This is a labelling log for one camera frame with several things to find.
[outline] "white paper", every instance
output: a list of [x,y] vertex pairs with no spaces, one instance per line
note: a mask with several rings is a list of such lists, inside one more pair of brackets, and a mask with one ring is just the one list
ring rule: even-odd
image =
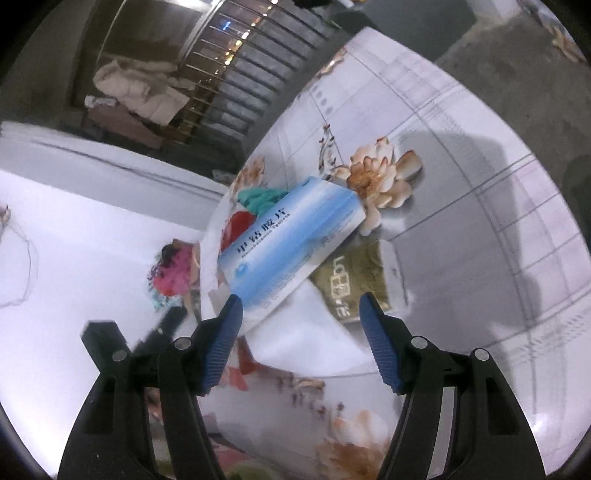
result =
[[330,314],[310,280],[250,330],[246,340],[259,363],[304,377],[329,377],[373,361],[371,350]]

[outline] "table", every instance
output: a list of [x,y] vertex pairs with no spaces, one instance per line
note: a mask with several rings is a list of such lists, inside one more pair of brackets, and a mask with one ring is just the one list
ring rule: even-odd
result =
[[[253,153],[265,157],[267,186],[292,188],[317,174],[325,124],[338,163],[383,136],[397,156],[412,149],[422,158],[412,199],[384,213],[379,230],[400,262],[410,304],[404,320],[442,349],[487,348],[515,391],[546,471],[559,468],[591,423],[581,368],[591,357],[591,258],[556,185],[477,97],[368,28]],[[253,374],[248,391],[217,388],[201,405],[237,446],[313,475],[316,446],[328,435],[322,407],[334,412],[342,403],[347,419],[369,410],[391,436],[401,405],[375,364],[324,381],[319,400],[300,398],[277,375]]]

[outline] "teal object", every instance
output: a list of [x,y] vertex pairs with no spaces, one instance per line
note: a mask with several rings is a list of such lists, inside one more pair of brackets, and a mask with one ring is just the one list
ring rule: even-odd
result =
[[287,193],[287,190],[256,187],[239,192],[238,201],[246,210],[258,217],[273,208]]

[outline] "pink garment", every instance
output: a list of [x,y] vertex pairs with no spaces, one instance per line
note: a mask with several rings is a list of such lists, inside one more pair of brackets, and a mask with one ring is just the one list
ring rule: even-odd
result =
[[169,267],[160,267],[152,280],[154,288],[162,295],[174,297],[189,291],[193,247],[187,245],[173,257]]

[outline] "cable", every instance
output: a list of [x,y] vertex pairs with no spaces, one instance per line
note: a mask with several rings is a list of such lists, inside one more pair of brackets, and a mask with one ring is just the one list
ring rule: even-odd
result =
[[31,293],[33,292],[33,256],[31,254],[31,250],[35,250],[35,245],[26,236],[19,233],[12,225],[4,225],[4,228],[3,230],[1,230],[1,232],[3,233],[6,230],[6,228],[10,228],[10,230],[12,230],[17,235],[17,237],[19,237],[27,245],[27,255],[29,258],[29,273],[27,278],[27,288],[25,288],[25,292],[22,295],[22,297],[20,299],[12,300],[6,303],[0,303],[0,310],[6,309],[8,307],[20,307],[20,305],[22,305],[29,299]]

